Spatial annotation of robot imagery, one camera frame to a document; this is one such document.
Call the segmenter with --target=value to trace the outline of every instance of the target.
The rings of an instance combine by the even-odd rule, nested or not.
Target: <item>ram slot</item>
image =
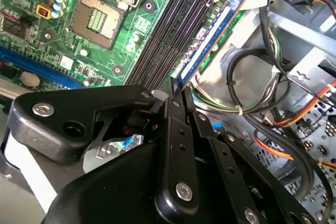
[[[142,53],[134,66],[131,74],[129,75],[126,84],[138,84],[143,78],[144,73],[148,70],[148,67],[151,65],[153,58],[155,57],[152,54],[152,51],[157,46],[158,42],[161,41],[166,35],[169,28],[175,22],[178,17],[178,13],[181,10],[183,4],[187,0],[170,0],[165,11],[163,12],[158,23],[155,25],[155,29],[146,43]]]
[[[215,18],[213,24],[204,35],[202,41],[193,52],[190,61],[182,68],[177,76],[181,89],[183,90],[191,78],[195,75],[201,64],[218,43],[221,36],[230,26],[233,19],[238,14],[245,0],[227,0],[222,10]]]
[[[178,61],[189,38],[199,28],[205,14],[212,6],[212,3],[209,4],[208,2],[209,0],[194,1],[192,8],[190,8],[189,12],[184,17],[181,26],[174,34],[170,44],[160,50],[161,57],[158,56],[159,62],[149,75],[147,82],[143,83],[146,88],[153,90],[160,87],[165,77]]]

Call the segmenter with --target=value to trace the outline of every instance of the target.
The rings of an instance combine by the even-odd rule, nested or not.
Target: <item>blue ram stick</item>
[[[191,55],[190,61],[178,74],[177,79],[180,83],[181,90],[187,86],[203,61],[217,44],[232,20],[236,17],[244,1],[245,0],[226,0],[222,10],[220,10],[211,27]]]
[[[49,81],[53,81],[57,84],[60,84],[70,89],[77,89],[84,87],[83,84],[81,84],[79,81],[76,81],[66,76],[65,74],[57,72],[56,70],[50,67],[44,66],[38,62],[25,58],[17,53],[11,52],[2,47],[0,47],[0,60],[10,62],[23,70],[26,70],[30,73],[34,73],[39,77],[45,78]]]

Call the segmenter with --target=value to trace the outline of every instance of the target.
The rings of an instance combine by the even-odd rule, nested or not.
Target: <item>silver screw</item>
[[[310,221],[310,219],[308,219],[307,216],[302,215],[302,218],[303,218],[303,220],[305,221],[305,223],[307,223],[307,224],[312,224],[312,222]]]
[[[245,210],[245,217],[250,224],[259,224],[259,219],[254,212],[250,209]]]
[[[48,103],[36,103],[33,106],[33,113],[35,115],[42,116],[44,118],[47,118],[48,116],[52,116],[54,114],[55,110],[53,106],[51,106]]]
[[[178,183],[176,185],[176,193],[178,197],[184,201],[191,201],[193,198],[193,192],[185,183]]]
[[[234,142],[235,138],[231,135],[228,135],[227,138],[231,141],[231,142]]]
[[[149,97],[150,97],[150,95],[149,95],[147,92],[145,92],[145,91],[142,91],[142,92],[141,92],[141,95],[142,95],[143,97],[145,97],[145,98],[149,98]]]
[[[203,121],[206,121],[206,116],[203,115],[203,114],[200,114],[200,115],[199,115],[199,118],[202,119]]]

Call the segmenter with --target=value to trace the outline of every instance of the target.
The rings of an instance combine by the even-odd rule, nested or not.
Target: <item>black ram slot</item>
[[[151,54],[155,44],[162,39],[165,32],[171,27],[171,24],[178,17],[181,5],[186,0],[170,0],[161,18],[155,26],[149,41],[146,43],[142,53],[136,62],[131,74],[129,75],[126,84],[137,84],[141,80],[143,73],[148,70],[155,55]]]
[[[189,38],[195,33],[202,22],[209,5],[208,0],[196,0],[193,4],[194,8],[190,9],[185,16],[184,22],[175,33],[175,37],[164,50],[161,50],[162,57],[151,72],[147,83],[144,85],[149,90],[158,89],[165,77],[172,70],[176,62],[179,60],[182,50],[185,48]]]

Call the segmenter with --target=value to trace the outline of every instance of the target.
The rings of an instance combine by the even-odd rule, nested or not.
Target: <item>chip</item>
[[[123,19],[123,12],[102,0],[79,0],[70,29],[81,37],[109,49]]]
[[[28,27],[24,24],[16,23],[15,21],[5,17],[3,21],[3,31],[12,34],[20,39],[28,40],[32,33],[32,27]]]

